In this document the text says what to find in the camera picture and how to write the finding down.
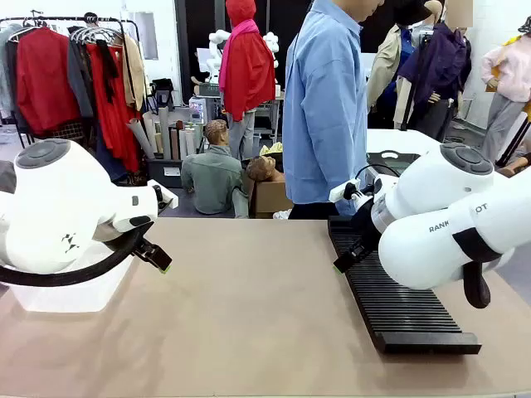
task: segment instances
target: blue shirt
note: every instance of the blue shirt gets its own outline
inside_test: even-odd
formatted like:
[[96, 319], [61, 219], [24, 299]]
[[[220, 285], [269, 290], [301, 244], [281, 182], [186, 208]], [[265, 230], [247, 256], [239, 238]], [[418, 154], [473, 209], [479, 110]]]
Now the blue shirt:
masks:
[[[282, 142], [286, 191], [295, 204], [329, 201], [331, 189], [367, 164], [360, 31], [332, 1], [315, 0], [288, 50]], [[354, 213], [346, 201], [338, 210]]]

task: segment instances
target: person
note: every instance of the person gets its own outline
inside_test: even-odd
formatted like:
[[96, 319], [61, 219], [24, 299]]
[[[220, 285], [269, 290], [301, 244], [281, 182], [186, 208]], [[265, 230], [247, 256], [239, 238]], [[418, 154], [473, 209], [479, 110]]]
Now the person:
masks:
[[256, 182], [285, 182], [284, 174], [276, 168], [276, 160], [267, 156], [252, 159], [247, 166], [247, 176]]
[[352, 215], [330, 190], [366, 165], [367, 98], [358, 22], [384, 0], [315, 0], [288, 50], [283, 123], [290, 219]]
[[228, 113], [232, 156], [252, 158], [255, 108], [275, 99], [273, 53], [253, 21], [255, 0], [227, 0], [233, 26], [223, 50], [219, 87]]
[[501, 168], [498, 172], [506, 177], [514, 177], [519, 172], [522, 172], [531, 164], [531, 153], [523, 155], [523, 157], [516, 159], [509, 166]]
[[498, 160], [520, 114], [525, 111], [531, 120], [531, 17], [519, 32], [523, 35], [490, 51], [482, 60], [481, 79], [488, 91], [496, 92], [481, 147], [481, 153], [492, 163]]
[[249, 217], [243, 188], [241, 163], [231, 156], [229, 133], [224, 120], [206, 126], [210, 147], [205, 153], [189, 155], [183, 162], [183, 188], [194, 193], [193, 205], [202, 214], [224, 213], [234, 207], [236, 218]]

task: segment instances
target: pink jacket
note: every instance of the pink jacket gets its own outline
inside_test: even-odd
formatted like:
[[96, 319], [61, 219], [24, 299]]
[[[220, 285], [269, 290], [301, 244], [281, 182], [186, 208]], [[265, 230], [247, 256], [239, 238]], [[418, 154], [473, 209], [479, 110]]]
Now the pink jacket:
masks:
[[494, 78], [492, 68], [499, 66], [498, 92], [513, 102], [531, 100], [531, 37], [498, 47], [483, 57], [481, 79]]

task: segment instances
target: red jacket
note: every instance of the red jacket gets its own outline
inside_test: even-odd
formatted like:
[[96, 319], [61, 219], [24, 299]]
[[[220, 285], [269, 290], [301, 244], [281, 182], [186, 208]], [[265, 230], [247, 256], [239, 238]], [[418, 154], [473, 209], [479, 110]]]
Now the red jacket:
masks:
[[67, 62], [68, 37], [48, 28], [36, 29], [18, 43], [17, 103], [37, 134], [80, 118]]
[[[234, 27], [254, 18], [254, 0], [227, 0], [227, 12]], [[273, 54], [260, 33], [245, 33], [231, 44], [227, 64], [225, 109], [236, 122], [243, 113], [275, 99]]]

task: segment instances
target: black cable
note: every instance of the black cable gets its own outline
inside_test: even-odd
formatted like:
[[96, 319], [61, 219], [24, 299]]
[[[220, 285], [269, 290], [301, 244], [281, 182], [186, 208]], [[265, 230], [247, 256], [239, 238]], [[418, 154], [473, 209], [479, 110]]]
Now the black cable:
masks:
[[153, 223], [149, 223], [145, 226], [135, 228], [134, 230], [126, 232], [118, 239], [107, 243], [107, 245], [116, 245], [118, 249], [105, 260], [90, 267], [59, 274], [30, 274], [0, 266], [0, 281], [5, 284], [16, 284], [20, 286], [55, 288], [59, 286], [81, 284], [88, 280], [98, 278], [127, 259], [152, 225]]
[[356, 179], [358, 179], [358, 177], [361, 175], [361, 173], [365, 170], [367, 170], [368, 168], [370, 167], [383, 167], [383, 168], [386, 168], [387, 170], [389, 170], [390, 172], [392, 172], [395, 176], [399, 177], [400, 178], [400, 174], [397, 173], [396, 170], [394, 170], [392, 167], [389, 167], [385, 164], [369, 164], [368, 166], [365, 166], [364, 168], [362, 168], [358, 174], [356, 174]]

